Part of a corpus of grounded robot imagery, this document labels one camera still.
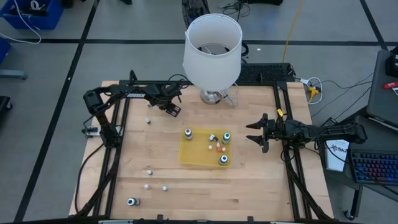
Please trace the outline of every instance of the paper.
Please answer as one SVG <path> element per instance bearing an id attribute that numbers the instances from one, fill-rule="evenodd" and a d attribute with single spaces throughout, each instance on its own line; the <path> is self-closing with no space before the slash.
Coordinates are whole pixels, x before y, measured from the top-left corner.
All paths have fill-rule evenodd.
<path id="1" fill-rule="evenodd" d="M 343 161 L 346 160 L 347 149 L 349 146 L 348 141 L 332 140 L 332 141 L 326 141 L 326 144 L 336 156 L 338 156 Z M 325 148 L 325 150 L 326 150 L 326 168 L 328 170 L 342 172 L 344 169 L 344 162 L 336 158 L 336 156 L 334 156 L 327 147 Z"/>

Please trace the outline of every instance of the concrete floor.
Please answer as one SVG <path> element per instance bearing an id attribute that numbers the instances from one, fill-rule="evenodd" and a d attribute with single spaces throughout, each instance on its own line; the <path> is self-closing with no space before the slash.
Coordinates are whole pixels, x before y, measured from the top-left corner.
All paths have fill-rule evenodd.
<path id="1" fill-rule="evenodd" d="M 126 6 L 117 0 L 102 0 L 95 12 L 88 39 L 183 40 L 185 24 L 181 0 L 133 0 Z M 211 12 L 231 2 L 208 0 Z M 0 65 L 4 69 L 25 70 L 27 80 L 0 79 L 0 95 L 12 98 L 10 111 L 0 129 L 0 223 L 12 222 L 31 175 L 55 105 L 70 70 L 79 39 L 85 28 L 94 0 L 75 1 L 66 9 L 58 27 L 40 31 L 44 39 L 70 39 L 74 44 L 12 44 L 9 56 Z M 396 0 L 366 0 L 382 38 L 392 48 L 398 42 Z M 251 13 L 239 19 L 244 40 L 285 40 L 299 1 L 285 0 L 281 6 L 251 5 Z M 28 30 L 14 30 L 0 20 L 0 32 L 14 38 L 34 38 Z M 359 0 L 305 0 L 292 40 L 324 41 L 307 45 L 290 45 L 286 61 L 300 78 L 318 77 L 342 86 L 355 84 L 374 70 L 380 46 L 350 46 L 346 41 L 377 42 L 374 31 Z M 281 62 L 283 45 L 249 45 L 249 63 Z M 49 150 L 30 200 L 24 220 L 66 217 L 75 189 L 78 169 L 86 139 L 81 134 L 82 122 L 89 114 L 82 96 L 103 80 L 127 79 L 134 69 L 141 80 L 165 80 L 182 68 L 183 44 L 85 44 L 80 55 L 65 104 L 58 119 Z M 322 124 L 352 104 L 368 88 L 352 89 L 320 114 L 314 124 Z M 343 91 L 332 83 L 324 84 L 325 99 L 310 106 L 315 114 Z M 362 108 L 364 97 L 348 110 L 344 119 Z M 333 212 L 347 222 L 342 211 L 351 206 L 353 190 L 327 180 Z M 364 190 L 359 223 L 393 223 L 398 219 L 398 203 Z"/>

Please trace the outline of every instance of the yellow plastic plate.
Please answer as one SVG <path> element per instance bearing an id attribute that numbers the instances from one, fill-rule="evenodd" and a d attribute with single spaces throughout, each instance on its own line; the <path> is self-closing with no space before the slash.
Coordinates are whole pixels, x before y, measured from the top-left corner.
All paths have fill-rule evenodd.
<path id="1" fill-rule="evenodd" d="M 189 128 L 192 130 L 193 138 L 187 140 L 185 138 L 185 130 Z M 223 144 L 222 139 L 224 133 L 230 133 L 231 138 L 228 144 Z M 225 152 L 218 152 L 216 148 L 216 142 L 210 141 L 210 134 L 214 134 L 218 138 L 218 142 L 221 148 L 225 147 Z M 209 128 L 194 128 L 186 127 L 181 130 L 180 140 L 180 153 L 178 160 L 181 164 L 201 165 L 201 166 L 213 166 L 213 167 L 229 167 L 232 161 L 232 132 L 225 129 L 209 129 Z M 228 157 L 228 161 L 225 165 L 220 165 L 218 162 L 222 155 Z"/>

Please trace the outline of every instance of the small cylinder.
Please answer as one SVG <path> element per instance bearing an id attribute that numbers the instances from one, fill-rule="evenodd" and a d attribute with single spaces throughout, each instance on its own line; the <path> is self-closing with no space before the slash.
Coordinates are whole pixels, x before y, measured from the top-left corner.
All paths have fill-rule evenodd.
<path id="1" fill-rule="evenodd" d="M 216 145 L 216 146 L 217 146 L 217 152 L 221 152 L 221 145 L 220 145 L 220 143 L 219 143 L 219 142 L 217 143 L 217 145 Z"/>
<path id="2" fill-rule="evenodd" d="M 141 202 L 141 201 L 140 201 L 138 198 L 129 198 L 129 199 L 127 200 L 127 204 L 128 204 L 129 206 L 136 206 L 136 205 L 139 205 L 140 202 Z"/>
<path id="3" fill-rule="evenodd" d="M 186 129 L 185 130 L 185 138 L 187 140 L 191 140 L 193 138 L 191 129 Z"/>
<path id="4" fill-rule="evenodd" d="M 220 165 L 225 165 L 228 162 L 228 157 L 226 155 L 223 155 L 220 157 L 220 160 L 218 161 Z"/>
<path id="5" fill-rule="evenodd" d="M 231 139 L 231 135 L 229 133 L 224 133 L 223 144 L 228 144 L 230 139 Z"/>

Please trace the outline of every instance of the white lampshade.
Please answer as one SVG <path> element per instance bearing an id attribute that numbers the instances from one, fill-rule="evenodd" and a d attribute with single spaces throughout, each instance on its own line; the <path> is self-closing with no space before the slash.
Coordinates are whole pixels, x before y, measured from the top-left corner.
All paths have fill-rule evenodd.
<path id="1" fill-rule="evenodd" d="M 202 90 L 228 89 L 241 73 L 242 29 L 232 18 L 206 14 L 196 18 L 185 32 L 183 67 L 188 79 Z M 198 50 L 206 45 L 230 49 L 212 55 Z"/>

